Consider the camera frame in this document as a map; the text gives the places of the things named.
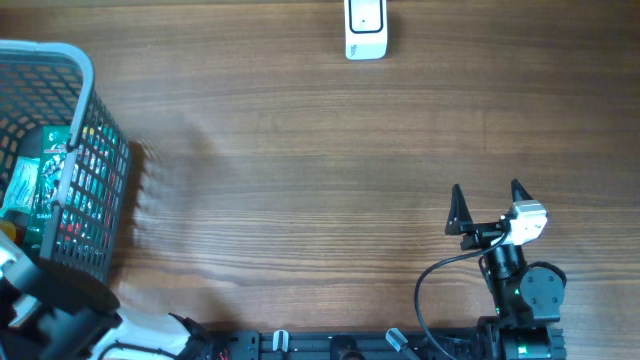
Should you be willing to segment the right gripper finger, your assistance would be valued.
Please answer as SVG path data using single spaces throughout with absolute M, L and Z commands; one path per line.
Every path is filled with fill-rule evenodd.
M 518 179 L 511 181 L 511 194 L 514 202 L 531 201 L 533 199 Z
M 462 188 L 455 184 L 451 191 L 451 205 L 446 221 L 446 235 L 462 235 L 473 231 L 473 220 L 469 213 Z

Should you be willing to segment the green snack bag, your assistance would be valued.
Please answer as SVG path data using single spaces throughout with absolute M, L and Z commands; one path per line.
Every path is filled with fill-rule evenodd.
M 41 248 L 47 221 L 53 215 L 59 182 L 65 166 L 69 126 L 44 126 L 39 155 L 36 192 L 30 212 L 24 245 L 32 252 Z

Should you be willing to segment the red chili sauce bottle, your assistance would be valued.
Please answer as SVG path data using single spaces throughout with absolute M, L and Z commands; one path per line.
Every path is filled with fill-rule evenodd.
M 13 243 L 18 243 L 17 228 L 12 222 L 1 219 L 0 229 Z

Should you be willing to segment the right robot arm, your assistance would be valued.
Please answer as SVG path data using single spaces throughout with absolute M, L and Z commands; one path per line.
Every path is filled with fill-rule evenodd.
M 481 274 L 496 315 L 478 320 L 472 351 L 477 359 L 558 360 L 567 357 L 560 321 L 567 277 L 548 262 L 529 263 L 523 246 L 542 234 L 548 212 L 514 179 L 512 205 L 499 220 L 472 220 L 461 186 L 452 187 L 445 233 L 461 235 L 461 249 L 479 250 Z

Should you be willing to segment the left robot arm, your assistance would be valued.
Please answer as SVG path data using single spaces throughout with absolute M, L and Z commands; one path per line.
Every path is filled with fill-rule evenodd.
M 1 236 L 3 359 L 214 359 L 219 350 L 194 320 L 123 307 L 93 276 Z

